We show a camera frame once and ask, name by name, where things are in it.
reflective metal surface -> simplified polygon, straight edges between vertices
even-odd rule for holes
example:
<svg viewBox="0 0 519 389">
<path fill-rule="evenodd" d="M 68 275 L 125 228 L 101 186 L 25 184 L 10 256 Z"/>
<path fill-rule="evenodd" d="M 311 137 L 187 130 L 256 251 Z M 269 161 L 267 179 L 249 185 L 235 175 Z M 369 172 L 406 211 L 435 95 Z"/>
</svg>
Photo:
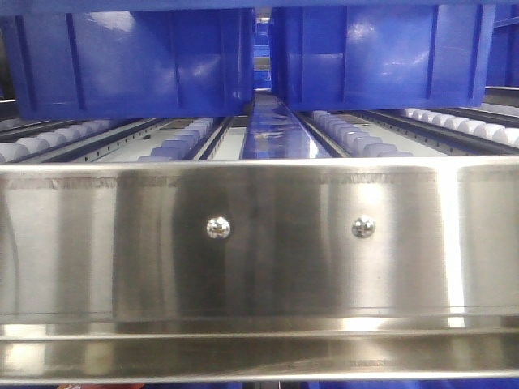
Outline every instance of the reflective metal surface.
<svg viewBox="0 0 519 389">
<path fill-rule="evenodd" d="M 519 375 L 518 162 L 3 166 L 0 380 Z"/>
</svg>

gray roller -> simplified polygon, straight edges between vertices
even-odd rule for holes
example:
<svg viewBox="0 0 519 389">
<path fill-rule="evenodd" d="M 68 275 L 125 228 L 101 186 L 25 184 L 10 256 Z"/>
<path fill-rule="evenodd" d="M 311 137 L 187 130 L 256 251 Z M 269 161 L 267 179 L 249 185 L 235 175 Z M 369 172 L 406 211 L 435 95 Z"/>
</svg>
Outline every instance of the gray roller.
<svg viewBox="0 0 519 389">
<path fill-rule="evenodd" d="M 353 149 L 357 156 L 361 156 L 364 153 L 364 148 L 368 144 L 383 143 L 382 139 L 378 136 L 363 136 L 354 140 Z"/>
<path fill-rule="evenodd" d="M 57 130 L 54 130 L 54 132 L 63 135 L 67 142 L 74 142 L 81 138 L 81 133 L 75 128 L 58 128 Z"/>
<path fill-rule="evenodd" d="M 55 132 L 42 132 L 37 138 L 45 139 L 51 147 L 60 146 L 66 143 L 66 138 L 62 134 Z"/>
<path fill-rule="evenodd" d="M 29 150 L 23 144 L 0 143 L 0 156 L 3 157 L 5 162 L 19 160 L 20 158 L 28 156 L 29 154 Z"/>
<path fill-rule="evenodd" d="M 42 138 L 20 138 L 16 142 L 17 144 L 23 144 L 31 154 L 43 152 L 50 148 L 49 142 Z"/>
<path fill-rule="evenodd" d="M 362 152 L 362 156 L 379 156 L 381 152 L 397 152 L 397 146 L 392 143 L 372 143 L 366 145 L 364 151 Z"/>
</svg>

white roller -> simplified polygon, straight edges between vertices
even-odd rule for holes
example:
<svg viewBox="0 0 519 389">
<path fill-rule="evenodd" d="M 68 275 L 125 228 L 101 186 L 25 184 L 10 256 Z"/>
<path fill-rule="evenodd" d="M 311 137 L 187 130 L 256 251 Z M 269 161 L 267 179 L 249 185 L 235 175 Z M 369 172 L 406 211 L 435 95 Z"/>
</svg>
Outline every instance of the white roller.
<svg viewBox="0 0 519 389">
<path fill-rule="evenodd" d="M 428 111 L 422 114 L 422 117 L 420 120 L 422 122 L 432 123 L 432 121 L 435 119 L 435 117 L 440 116 L 442 113 L 439 112 L 432 112 Z"/>
<path fill-rule="evenodd" d="M 29 154 L 29 150 L 23 144 L 0 143 L 0 156 L 2 156 L 6 162 L 19 160 Z"/>
<path fill-rule="evenodd" d="M 102 130 L 106 130 L 106 129 L 108 129 L 108 127 L 110 127 L 110 120 L 101 119 L 101 120 L 94 120 L 94 122 L 99 123 Z"/>
<path fill-rule="evenodd" d="M 75 128 L 58 128 L 57 130 L 54 130 L 54 132 L 63 135 L 67 142 L 74 142 L 81 138 L 81 133 Z"/>
<path fill-rule="evenodd" d="M 414 111 L 418 111 L 418 108 L 406 108 L 402 110 L 402 116 L 406 118 L 412 118 Z"/>
<path fill-rule="evenodd" d="M 391 143 L 372 143 L 366 145 L 362 156 L 379 156 L 381 152 L 397 152 L 397 146 Z"/>
<path fill-rule="evenodd" d="M 468 118 L 459 118 L 459 117 L 449 118 L 445 121 L 445 127 L 449 128 L 450 130 L 458 130 L 460 124 L 462 124 L 463 122 L 466 122 L 468 120 L 469 120 Z"/>
<path fill-rule="evenodd" d="M 502 128 L 497 130 L 492 137 L 495 142 L 507 144 L 509 146 L 518 146 L 519 128 Z"/>
<path fill-rule="evenodd" d="M 492 123 L 480 124 L 474 130 L 474 135 L 479 136 L 481 138 L 485 138 L 485 139 L 492 139 L 492 137 L 494 136 L 494 134 L 497 130 L 503 130 L 503 129 L 504 129 L 504 126 L 501 126 L 500 124 L 492 124 Z"/>
<path fill-rule="evenodd" d="M 383 141 L 378 136 L 363 136 L 354 140 L 353 149 L 357 153 L 357 156 L 361 156 L 364 153 L 364 148 L 368 144 L 373 143 L 383 143 Z"/>
<path fill-rule="evenodd" d="M 413 119 L 422 120 L 422 115 L 427 112 L 430 112 L 430 111 L 426 111 L 425 109 L 417 109 L 416 111 L 413 112 Z"/>
<path fill-rule="evenodd" d="M 79 136 L 81 138 L 85 136 L 92 135 L 94 133 L 94 130 L 91 127 L 80 125 L 80 124 L 74 124 L 68 128 L 73 128 L 79 132 Z"/>
<path fill-rule="evenodd" d="M 346 147 L 352 148 L 356 138 L 361 138 L 363 136 L 370 136 L 370 135 L 369 135 L 369 133 L 363 132 L 363 131 L 347 132 L 342 135 L 342 143 Z"/>
<path fill-rule="evenodd" d="M 327 114 L 328 112 L 326 111 L 314 111 L 311 113 L 311 116 L 314 118 L 314 119 L 318 119 L 320 118 L 321 116 Z"/>
<path fill-rule="evenodd" d="M 45 139 L 51 147 L 60 146 L 66 143 L 66 138 L 62 134 L 55 132 L 42 132 L 37 138 Z"/>
<path fill-rule="evenodd" d="M 474 131 L 476 130 L 476 128 L 480 124 L 486 124 L 486 123 L 482 122 L 481 120 L 467 120 L 466 122 L 460 123 L 457 130 L 460 132 L 464 132 L 466 134 L 473 134 Z"/>
<path fill-rule="evenodd" d="M 43 152 L 50 148 L 49 142 L 42 138 L 20 138 L 16 142 L 17 144 L 23 144 L 31 154 Z"/>
<path fill-rule="evenodd" d="M 432 124 L 435 124 L 437 126 L 445 126 L 445 122 L 447 121 L 447 119 L 450 119 L 450 118 L 454 118 L 454 115 L 438 115 L 438 116 L 435 116 L 434 119 L 432 119 Z"/>
<path fill-rule="evenodd" d="M 99 122 L 86 122 L 83 123 L 81 126 L 87 127 L 92 131 L 92 134 L 96 134 L 98 132 L 102 132 L 103 130 L 106 130 L 109 126 L 103 125 Z"/>
</svg>

roller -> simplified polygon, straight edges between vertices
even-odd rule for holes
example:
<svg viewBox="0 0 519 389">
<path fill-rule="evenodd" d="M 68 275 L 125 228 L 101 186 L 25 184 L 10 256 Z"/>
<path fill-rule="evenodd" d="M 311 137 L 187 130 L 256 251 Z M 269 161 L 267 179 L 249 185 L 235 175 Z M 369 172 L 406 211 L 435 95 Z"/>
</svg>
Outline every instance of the roller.
<svg viewBox="0 0 519 389">
<path fill-rule="evenodd" d="M 66 143 L 66 138 L 62 134 L 57 134 L 55 132 L 42 132 L 37 136 L 37 138 L 41 138 L 46 140 L 51 147 L 60 146 Z"/>
<path fill-rule="evenodd" d="M 13 160 L 19 160 L 30 154 L 29 150 L 19 143 L 0 143 L 0 156 L 5 162 L 12 162 Z"/>
<path fill-rule="evenodd" d="M 367 144 L 362 151 L 362 156 L 379 156 L 381 152 L 397 152 L 397 146 L 392 143 L 371 143 Z"/>
<path fill-rule="evenodd" d="M 383 143 L 382 139 L 378 136 L 362 136 L 354 140 L 353 149 L 357 156 L 361 156 L 364 153 L 364 148 L 368 144 Z"/>
<path fill-rule="evenodd" d="M 474 135 L 480 138 L 492 139 L 497 130 L 504 130 L 504 126 L 492 123 L 480 124 L 475 128 Z"/>
<path fill-rule="evenodd" d="M 17 144 L 23 144 L 29 150 L 30 154 L 43 152 L 47 148 L 50 148 L 49 142 L 42 138 L 20 138 L 16 142 Z"/>
<path fill-rule="evenodd" d="M 478 126 L 481 124 L 486 123 L 480 120 L 467 120 L 465 122 L 460 123 L 457 130 L 460 132 L 464 132 L 465 134 L 473 134 L 476 128 L 478 128 Z"/>
</svg>

bolt head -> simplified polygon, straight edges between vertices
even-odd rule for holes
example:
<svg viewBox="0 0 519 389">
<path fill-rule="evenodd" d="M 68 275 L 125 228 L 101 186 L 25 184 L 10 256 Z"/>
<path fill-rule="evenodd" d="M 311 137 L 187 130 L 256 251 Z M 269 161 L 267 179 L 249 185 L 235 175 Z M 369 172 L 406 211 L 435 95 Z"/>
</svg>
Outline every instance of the bolt head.
<svg viewBox="0 0 519 389">
<path fill-rule="evenodd" d="M 206 229 L 211 239 L 226 239 L 230 235 L 230 222 L 223 216 L 213 217 Z"/>
<path fill-rule="evenodd" d="M 351 232 L 355 237 L 366 238 L 375 232 L 375 221 L 369 216 L 360 216 L 351 227 Z"/>
</svg>

